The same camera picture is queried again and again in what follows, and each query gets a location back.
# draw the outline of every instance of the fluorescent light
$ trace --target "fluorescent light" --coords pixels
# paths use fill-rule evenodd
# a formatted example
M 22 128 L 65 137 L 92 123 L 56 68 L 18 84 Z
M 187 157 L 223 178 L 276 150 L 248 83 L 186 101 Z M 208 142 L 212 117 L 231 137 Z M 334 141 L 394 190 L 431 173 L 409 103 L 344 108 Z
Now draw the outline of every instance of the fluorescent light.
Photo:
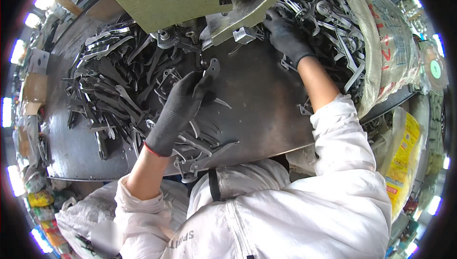
M 2 102 L 2 116 L 1 116 L 1 126 L 2 127 L 11 127 L 11 109 L 13 100 L 9 97 L 4 97 L 1 100 Z
M 37 25 L 40 24 L 40 22 L 41 19 L 33 13 L 29 13 L 27 15 L 26 21 L 24 21 L 24 23 L 31 28 L 37 27 Z
M 431 199 L 427 212 L 429 214 L 431 214 L 432 216 L 436 215 L 440 202 L 441 202 L 441 197 L 439 197 L 437 195 L 433 196 L 433 199 Z
M 17 64 L 22 55 L 24 55 L 24 52 L 24 41 L 22 41 L 21 39 L 17 39 L 16 44 L 14 45 L 13 54 L 11 54 L 10 62 L 13 64 Z
M 30 234 L 35 239 L 35 241 L 37 242 L 37 244 L 40 247 L 40 249 L 43 252 L 43 254 L 51 253 L 53 251 L 53 248 L 51 247 L 51 245 L 49 245 L 49 243 L 46 240 L 43 239 L 43 237 L 41 236 L 40 232 L 36 228 L 33 228 L 31 230 Z
M 444 169 L 449 169 L 449 162 L 451 161 L 451 159 L 449 159 L 449 157 L 446 157 L 444 158 L 444 164 L 443 164 L 443 168 Z
M 414 242 L 411 242 L 408 247 L 405 249 L 405 253 L 410 256 L 411 254 L 413 254 L 414 251 L 416 251 L 417 249 L 417 244 L 414 243 Z
M 54 0 L 37 0 L 35 6 L 42 10 L 47 10 L 48 7 L 55 3 Z
M 444 57 L 444 46 L 443 46 L 443 42 L 441 40 L 441 35 L 440 34 L 433 34 L 432 37 L 435 40 L 435 42 L 437 43 L 438 53 L 440 53 L 440 55 Z
M 419 0 L 413 0 L 413 1 L 417 5 L 417 8 L 421 8 L 422 7 L 422 4 L 420 3 Z
M 13 187 L 14 196 L 23 195 L 26 190 L 24 189 L 24 183 L 20 179 L 19 169 L 16 165 L 8 166 L 8 176 L 10 177 L 11 186 Z
M 422 210 L 419 210 L 419 209 L 417 208 L 416 211 L 415 211 L 414 214 L 413 214 L 413 219 L 414 219 L 415 221 L 417 221 L 417 220 L 419 219 L 419 217 L 420 217 L 421 214 L 422 214 Z

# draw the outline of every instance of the yellow package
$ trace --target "yellow package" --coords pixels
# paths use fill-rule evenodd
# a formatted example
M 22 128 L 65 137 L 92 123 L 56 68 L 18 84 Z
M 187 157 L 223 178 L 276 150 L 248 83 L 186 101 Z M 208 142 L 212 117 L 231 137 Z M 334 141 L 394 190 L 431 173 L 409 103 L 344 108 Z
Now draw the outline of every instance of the yellow package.
M 394 122 L 401 122 L 399 132 L 403 132 L 403 134 L 399 136 L 403 137 L 401 139 L 397 137 L 394 146 L 397 149 L 393 157 L 390 158 L 390 165 L 385 174 L 387 195 L 392 203 L 393 220 L 400 214 L 413 187 L 420 157 L 419 142 L 422 129 L 418 121 L 402 108 L 397 108 L 395 114 Z
M 27 196 L 31 207 L 43 207 L 54 202 L 54 198 L 47 191 L 42 190 L 38 193 L 30 193 Z

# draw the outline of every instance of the white jacket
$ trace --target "white jacket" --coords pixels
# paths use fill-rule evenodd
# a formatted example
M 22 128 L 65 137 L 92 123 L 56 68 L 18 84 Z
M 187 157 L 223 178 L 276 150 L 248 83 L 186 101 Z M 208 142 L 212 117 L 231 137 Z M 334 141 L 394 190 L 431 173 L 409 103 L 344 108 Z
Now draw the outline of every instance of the white jacket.
M 236 198 L 213 202 L 204 176 L 175 232 L 175 204 L 163 194 L 141 201 L 121 178 L 114 221 L 123 258 L 384 258 L 392 208 L 353 102 L 339 95 L 311 123 L 316 177 L 290 183 L 269 159 L 220 168 L 221 198 Z

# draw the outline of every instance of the metal work table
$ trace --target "metal work table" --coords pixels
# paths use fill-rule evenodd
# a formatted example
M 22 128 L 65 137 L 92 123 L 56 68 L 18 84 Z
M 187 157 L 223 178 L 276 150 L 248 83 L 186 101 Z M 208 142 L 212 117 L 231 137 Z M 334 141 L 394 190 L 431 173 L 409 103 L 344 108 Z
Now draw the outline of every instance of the metal work table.
M 136 160 L 134 152 L 123 147 L 121 140 L 108 160 L 100 160 L 94 135 L 85 131 L 84 119 L 74 129 L 67 128 L 68 96 L 60 79 L 65 77 L 80 45 L 101 25 L 86 16 L 79 18 L 52 52 L 46 106 L 47 136 L 53 159 L 48 167 L 50 177 L 79 181 L 116 180 L 130 172 Z M 278 64 L 278 52 L 268 41 L 255 40 L 228 55 L 236 45 L 228 40 L 203 52 L 205 60 L 219 59 L 221 72 L 215 79 L 213 91 L 232 109 L 212 103 L 200 109 L 196 120 L 202 123 L 203 132 L 221 144 L 239 141 L 205 168 L 268 158 L 314 142 L 309 117 L 301 115 L 296 106 L 305 102 L 307 96 L 299 75 Z M 153 105 L 152 110 L 160 108 Z M 208 122 L 216 124 L 222 132 L 204 125 Z M 172 163 L 165 171 L 166 175 L 178 173 Z

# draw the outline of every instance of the metal bolt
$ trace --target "metal bolt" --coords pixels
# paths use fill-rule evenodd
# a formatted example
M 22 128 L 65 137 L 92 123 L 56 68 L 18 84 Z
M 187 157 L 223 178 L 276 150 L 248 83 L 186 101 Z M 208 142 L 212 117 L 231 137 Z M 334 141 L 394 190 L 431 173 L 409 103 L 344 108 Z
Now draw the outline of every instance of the metal bolt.
M 170 37 L 170 34 L 167 31 L 160 32 L 160 39 L 165 41 Z

